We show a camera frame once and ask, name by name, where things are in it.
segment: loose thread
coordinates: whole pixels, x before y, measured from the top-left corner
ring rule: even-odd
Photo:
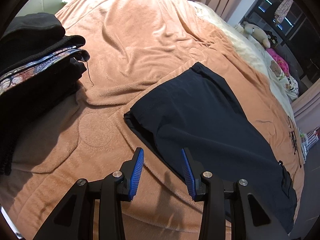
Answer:
[[[89,75],[89,79],[90,79],[90,82],[92,83],[92,86],[91,87],[93,87],[94,86],[94,83],[91,81],[91,77],[90,77],[90,72],[89,72],[89,66],[88,66],[88,62],[86,61],[86,63],[87,63],[87,69],[88,69],[88,75]]]

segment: floral hanging cloth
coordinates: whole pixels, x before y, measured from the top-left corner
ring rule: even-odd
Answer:
[[[275,20],[277,24],[283,22],[292,4],[293,4],[293,0],[283,0],[282,3],[279,5],[279,7],[276,9]]]

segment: stack of folded clothes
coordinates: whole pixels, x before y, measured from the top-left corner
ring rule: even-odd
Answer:
[[[0,39],[0,175],[9,175],[23,128],[77,90],[85,39],[52,14],[16,17]]]

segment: orange blanket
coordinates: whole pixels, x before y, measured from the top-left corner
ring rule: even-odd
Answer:
[[[123,120],[139,98],[197,61],[225,78],[248,120],[283,161],[297,193],[297,213],[304,171],[293,155],[286,113],[267,78],[239,57],[221,30],[198,18],[187,0],[74,0],[57,17],[67,35],[85,37],[93,84],[84,73],[76,95],[30,125],[16,147],[11,175],[0,177],[0,203],[27,240],[77,179],[104,178],[136,147],[144,148],[145,164],[137,195],[123,203],[126,238],[198,239],[202,204],[192,201],[183,182]],[[230,237],[230,227],[226,231]]]

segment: gray floor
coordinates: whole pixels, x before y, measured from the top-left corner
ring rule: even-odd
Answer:
[[[304,165],[305,179],[301,206],[296,223],[290,234],[291,239],[303,239],[320,214],[320,142],[314,145]]]

